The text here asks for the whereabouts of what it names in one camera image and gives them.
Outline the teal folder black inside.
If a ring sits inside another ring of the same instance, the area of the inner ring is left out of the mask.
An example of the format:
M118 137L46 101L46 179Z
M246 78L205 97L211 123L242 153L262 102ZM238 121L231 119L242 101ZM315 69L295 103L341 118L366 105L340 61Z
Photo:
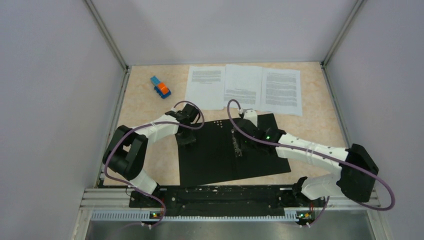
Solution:
M182 187L263 177L291 172L289 161L274 150L252 149L234 140L228 119L208 121L193 131L194 143L178 146L179 184Z

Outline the printed paper sheet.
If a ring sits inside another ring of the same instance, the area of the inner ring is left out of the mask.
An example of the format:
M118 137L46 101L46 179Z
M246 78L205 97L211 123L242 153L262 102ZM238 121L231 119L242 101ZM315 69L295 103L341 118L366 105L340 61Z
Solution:
M261 105L263 68L227 64L225 66L224 102L235 99L243 109L259 110Z
M201 110L222 110L225 89L224 66L190 66L185 100Z
M263 112L301 117L301 72L293 69L264 68L259 109Z

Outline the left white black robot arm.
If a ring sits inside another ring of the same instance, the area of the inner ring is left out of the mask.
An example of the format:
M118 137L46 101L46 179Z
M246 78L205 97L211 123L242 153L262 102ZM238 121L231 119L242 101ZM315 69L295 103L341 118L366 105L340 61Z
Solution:
M143 125L119 126L103 155L105 176L112 178L108 170L122 176L122 183L140 191L141 200L149 207L160 202L161 194L157 191L158 183L143 169L148 147L168 136L179 137L183 145L194 143L194 131L205 124L197 125L196 120L204 120L205 117L194 103L184 100L183 104L183 109L173 107L158 119Z

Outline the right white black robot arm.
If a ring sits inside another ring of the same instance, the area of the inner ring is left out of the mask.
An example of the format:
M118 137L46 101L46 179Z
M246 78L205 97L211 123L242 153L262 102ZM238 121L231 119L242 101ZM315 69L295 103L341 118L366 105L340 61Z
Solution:
M262 130L243 118L233 126L242 144L328 171L326 175L306 176L298 181L293 192L297 205L307 206L321 197L342 195L358 203L370 200L379 168L362 145L354 143L349 148L322 145L278 128Z

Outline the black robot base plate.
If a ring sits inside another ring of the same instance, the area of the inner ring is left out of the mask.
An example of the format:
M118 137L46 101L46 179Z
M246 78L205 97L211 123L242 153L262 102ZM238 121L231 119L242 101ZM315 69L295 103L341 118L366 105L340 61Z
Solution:
M130 195L130 208L166 207L165 216L259 217L282 216L289 208L317 209L323 199L310 200L290 185L163 185L145 196Z

